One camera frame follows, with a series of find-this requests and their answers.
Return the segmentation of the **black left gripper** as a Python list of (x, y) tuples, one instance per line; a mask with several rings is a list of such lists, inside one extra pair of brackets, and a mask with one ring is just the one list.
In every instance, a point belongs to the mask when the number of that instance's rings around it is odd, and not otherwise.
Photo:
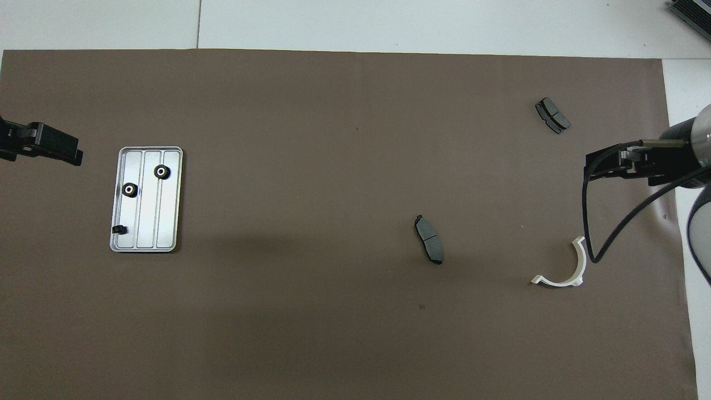
[(15, 162), (18, 155), (37, 157), (32, 145), (36, 131), (36, 149), (45, 157), (81, 166), (83, 152), (79, 139), (44, 123), (19, 124), (1, 118), (1, 158)]

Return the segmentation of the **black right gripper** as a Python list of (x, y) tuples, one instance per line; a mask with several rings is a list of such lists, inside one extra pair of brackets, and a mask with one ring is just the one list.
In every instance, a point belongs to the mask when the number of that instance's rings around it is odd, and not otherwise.
[[(647, 179), (648, 185), (668, 184), (691, 172), (709, 167), (709, 120), (693, 117), (669, 127), (660, 135), (664, 140), (685, 140), (678, 148), (645, 148), (634, 150), (642, 157), (633, 165), (630, 177)], [(632, 169), (627, 159), (629, 147), (610, 146), (586, 155), (589, 180), (622, 177)]]

